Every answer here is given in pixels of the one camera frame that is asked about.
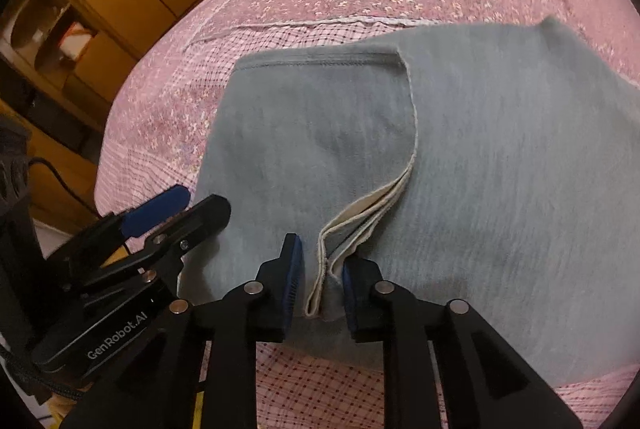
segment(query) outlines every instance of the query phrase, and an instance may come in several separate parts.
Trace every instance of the gray fabric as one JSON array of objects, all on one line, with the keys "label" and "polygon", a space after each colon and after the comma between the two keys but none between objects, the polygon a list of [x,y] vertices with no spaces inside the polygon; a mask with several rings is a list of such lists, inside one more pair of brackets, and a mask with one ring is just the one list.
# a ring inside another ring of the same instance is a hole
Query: gray fabric
[{"label": "gray fabric", "polygon": [[[553,20],[241,59],[196,191],[228,196],[232,220],[221,250],[190,254],[181,293],[220,297],[298,231],[308,294],[321,225],[406,168],[412,104],[415,164],[360,255],[419,298],[469,300],[552,384],[638,362],[640,93]],[[332,271],[327,319],[340,313]],[[290,343],[380,365],[341,319],[297,319]]]}]

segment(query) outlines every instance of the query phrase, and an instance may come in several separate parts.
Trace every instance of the silver bolt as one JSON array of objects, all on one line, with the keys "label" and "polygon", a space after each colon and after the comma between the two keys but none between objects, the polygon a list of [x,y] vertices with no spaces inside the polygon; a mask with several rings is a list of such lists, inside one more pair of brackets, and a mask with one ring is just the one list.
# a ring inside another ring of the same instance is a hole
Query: silver bolt
[{"label": "silver bolt", "polygon": [[156,273],[155,270],[153,270],[153,269],[147,270],[146,272],[144,272],[142,274],[142,279],[143,279],[143,281],[145,283],[150,283],[151,281],[153,281],[156,278],[157,275],[158,274]]},{"label": "silver bolt", "polygon": [[244,285],[244,291],[249,295],[259,294],[264,289],[262,283],[260,281],[249,281],[246,285]]},{"label": "silver bolt", "polygon": [[183,314],[189,309],[189,303],[184,299],[176,299],[169,305],[169,310],[174,314]]},{"label": "silver bolt", "polygon": [[449,303],[449,309],[458,315],[464,315],[469,311],[469,303],[462,299],[453,299]]},{"label": "silver bolt", "polygon": [[389,281],[378,281],[375,285],[374,288],[376,289],[376,292],[380,293],[380,294],[390,294],[393,290],[396,289],[396,287],[394,286],[394,284],[392,282]]}]

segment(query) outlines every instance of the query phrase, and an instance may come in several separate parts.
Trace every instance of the pink bedsheet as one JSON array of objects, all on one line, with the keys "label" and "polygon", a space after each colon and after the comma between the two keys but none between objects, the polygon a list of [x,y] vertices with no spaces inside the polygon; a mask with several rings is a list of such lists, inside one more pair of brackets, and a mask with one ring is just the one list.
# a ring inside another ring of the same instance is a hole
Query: pink bedsheet
[{"label": "pink bedsheet", "polygon": [[[629,0],[205,0],[146,54],[117,96],[98,167],[98,210],[123,210],[176,182],[194,190],[218,103],[242,55],[341,44],[434,22],[534,24],[549,14],[613,69],[640,79],[634,55],[640,16]],[[382,427],[379,374],[286,348],[259,349],[258,421],[264,427]],[[559,393],[585,427],[597,427],[636,369]]]}]

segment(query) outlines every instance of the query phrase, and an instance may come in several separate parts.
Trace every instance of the black cable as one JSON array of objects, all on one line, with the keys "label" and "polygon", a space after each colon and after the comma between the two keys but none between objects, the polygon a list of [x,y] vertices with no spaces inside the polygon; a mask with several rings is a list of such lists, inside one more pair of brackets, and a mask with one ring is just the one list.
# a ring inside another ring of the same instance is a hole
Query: black cable
[{"label": "black cable", "polygon": [[84,208],[86,208],[96,218],[100,218],[100,214],[98,214],[97,210],[95,210],[91,205],[85,202],[80,196],[78,196],[75,192],[73,192],[69,188],[66,182],[62,179],[62,176],[60,176],[60,173],[58,173],[58,170],[55,167],[53,167],[53,164],[49,160],[45,158],[40,158],[39,156],[34,156],[31,160],[29,160],[29,167],[36,164],[42,164],[44,165],[44,167],[49,169],[53,173],[53,176],[55,176],[56,180],[58,180],[60,185],[62,185],[62,188],[65,189],[66,192],[68,192],[69,195],[76,200],[76,202],[84,206]]},{"label": "black cable", "polygon": [[53,382],[46,377],[42,377],[38,375],[33,369],[30,369],[24,363],[16,357],[11,351],[6,349],[2,344],[0,344],[0,357],[2,357],[7,365],[10,365],[11,368],[21,377],[30,381],[33,380],[37,382],[52,393],[56,393],[57,395],[64,396],[70,400],[79,401],[82,398],[82,391],[78,391],[77,389],[73,389],[68,385],[60,384],[58,382]]}]

